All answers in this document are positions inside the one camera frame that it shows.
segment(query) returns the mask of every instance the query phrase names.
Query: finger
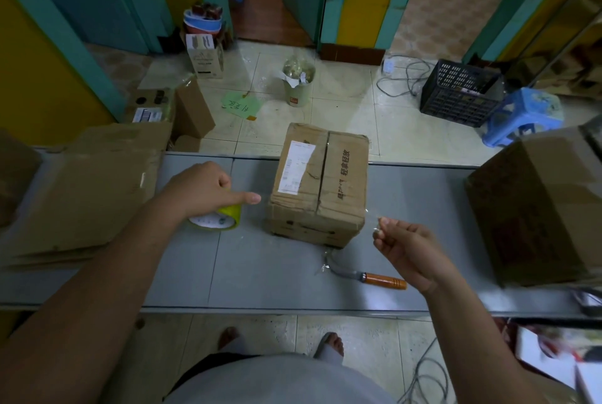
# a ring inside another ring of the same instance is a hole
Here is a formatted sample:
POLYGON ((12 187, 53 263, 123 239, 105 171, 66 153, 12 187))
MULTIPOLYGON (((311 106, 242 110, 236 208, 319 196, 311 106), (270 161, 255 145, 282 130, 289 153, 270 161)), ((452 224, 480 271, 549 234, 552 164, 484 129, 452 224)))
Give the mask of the finger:
POLYGON ((384 243, 380 239, 375 239, 373 244, 374 244, 374 247, 376 248, 376 250, 378 250, 384 256, 387 256, 389 254, 389 252, 391 251, 391 246, 388 245, 387 243, 384 243))
POLYGON ((382 227, 384 225, 396 225, 400 228, 408 228, 411 223, 406 222, 405 220, 398 220, 396 218, 388 218, 388 217, 381 217, 379 218, 379 225, 382 227))
POLYGON ((257 204, 261 201, 261 196, 253 192, 226 192, 223 198, 223 206, 257 204))
POLYGON ((372 238, 373 239, 385 239, 385 234, 382 232, 382 230, 376 230, 375 232, 372 233, 372 238))
POLYGON ((223 188, 232 188, 232 181, 230 179, 230 176, 228 176, 223 171, 220 171, 219 182, 220 182, 220 187, 223 187, 223 188))
POLYGON ((411 231, 408 231, 406 228, 398 226, 395 223, 385 222, 385 225, 382 225, 382 231, 387 235, 387 237, 395 239, 395 241, 399 241, 401 244, 406 244, 410 239, 416 234, 411 231))

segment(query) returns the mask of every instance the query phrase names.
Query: doorway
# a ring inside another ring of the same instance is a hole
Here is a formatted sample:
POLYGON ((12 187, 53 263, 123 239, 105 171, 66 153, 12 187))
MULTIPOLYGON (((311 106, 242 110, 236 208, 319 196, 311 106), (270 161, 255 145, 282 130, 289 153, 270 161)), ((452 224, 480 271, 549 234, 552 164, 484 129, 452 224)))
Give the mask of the doorway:
POLYGON ((230 0, 230 14, 236 36, 244 40, 307 47, 314 42, 283 0, 230 0))
POLYGON ((409 0, 391 52, 462 60, 502 0, 409 0))

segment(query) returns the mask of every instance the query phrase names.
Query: orange wooden handle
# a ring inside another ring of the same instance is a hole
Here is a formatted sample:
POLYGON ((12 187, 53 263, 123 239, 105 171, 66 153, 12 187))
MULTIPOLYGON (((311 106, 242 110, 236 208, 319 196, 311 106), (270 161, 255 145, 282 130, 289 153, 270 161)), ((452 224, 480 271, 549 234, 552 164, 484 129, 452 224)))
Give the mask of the orange wooden handle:
POLYGON ((394 288, 395 290, 405 290, 408 287, 408 283, 402 279, 396 279, 395 277, 381 276, 379 274, 366 273, 365 284, 373 286, 384 286, 385 288, 394 288))

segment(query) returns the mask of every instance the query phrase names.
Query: paper label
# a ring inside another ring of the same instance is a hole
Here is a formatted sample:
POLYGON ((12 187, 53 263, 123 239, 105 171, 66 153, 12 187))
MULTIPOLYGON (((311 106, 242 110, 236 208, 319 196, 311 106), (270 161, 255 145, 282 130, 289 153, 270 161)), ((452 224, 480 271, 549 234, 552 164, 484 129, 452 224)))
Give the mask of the paper label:
POLYGON ((291 146, 288 149, 287 162, 284 165, 284 171, 280 178, 278 191, 288 193, 289 195, 297 195, 301 179, 305 174, 305 168, 314 153, 315 145, 300 143, 299 141, 291 141, 291 146))
POLYGON ((132 122, 161 122, 161 108, 136 108, 132 122))

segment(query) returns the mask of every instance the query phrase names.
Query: cardboard sheet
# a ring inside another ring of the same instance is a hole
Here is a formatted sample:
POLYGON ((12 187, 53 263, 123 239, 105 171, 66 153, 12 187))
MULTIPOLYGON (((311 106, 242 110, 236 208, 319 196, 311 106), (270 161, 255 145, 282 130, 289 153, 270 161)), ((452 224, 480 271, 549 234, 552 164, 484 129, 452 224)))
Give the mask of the cardboard sheet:
POLYGON ((81 258, 103 246, 155 192, 169 122, 113 124, 86 129, 52 160, 28 217, 7 245, 13 256, 59 254, 81 258))

